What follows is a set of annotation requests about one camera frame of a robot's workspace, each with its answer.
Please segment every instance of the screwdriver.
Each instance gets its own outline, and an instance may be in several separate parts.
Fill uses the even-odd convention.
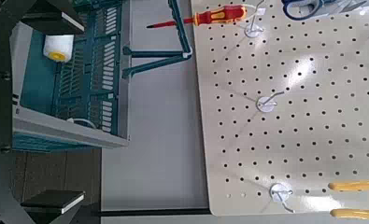
[[[184,23],[193,23],[196,26],[211,23],[231,23],[246,18],[248,10],[243,5],[224,6],[216,10],[210,10],[201,14],[195,13],[192,18],[184,19]],[[167,21],[147,26],[147,28],[161,28],[165,26],[176,26],[175,21]]]

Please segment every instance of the teal plastic basket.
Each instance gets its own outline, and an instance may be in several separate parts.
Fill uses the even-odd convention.
[[[20,104],[59,119],[86,119],[97,129],[118,135],[122,1],[73,4],[85,33],[75,36],[72,59],[55,63],[43,56],[45,36],[34,31]],[[79,124],[92,128],[87,122]],[[17,150],[51,152],[84,147],[45,136],[13,134]]]

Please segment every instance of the pegboard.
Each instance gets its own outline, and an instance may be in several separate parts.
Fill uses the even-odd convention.
[[[258,1],[192,0],[192,11]],[[291,21],[280,1],[238,24],[194,27],[210,209],[217,216],[285,214],[269,188],[293,190],[297,213],[369,209],[369,191],[336,181],[369,179],[369,7]],[[262,113],[256,101],[279,91]]]

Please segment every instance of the teal metal bracket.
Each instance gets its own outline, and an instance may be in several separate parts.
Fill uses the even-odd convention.
[[[135,67],[130,67],[122,70],[122,78],[128,78],[134,76],[136,73],[148,71],[150,69],[166,66],[172,63],[179,63],[189,60],[192,56],[192,47],[188,41],[187,34],[184,30],[184,22],[178,9],[177,0],[168,0],[169,7],[172,9],[173,19],[176,21],[176,28],[178,39],[182,50],[171,51],[138,51],[131,50],[128,47],[123,47],[123,55],[132,56],[132,58],[165,58],[152,63],[144,63]]]

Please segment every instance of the yellow pliers handle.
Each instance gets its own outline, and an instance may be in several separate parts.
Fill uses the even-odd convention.
[[[369,180],[356,181],[356,182],[342,182],[342,183],[330,183],[329,188],[333,190],[369,190]],[[334,209],[330,212],[333,217],[346,217],[346,218],[358,218],[369,219],[369,210],[361,209]]]

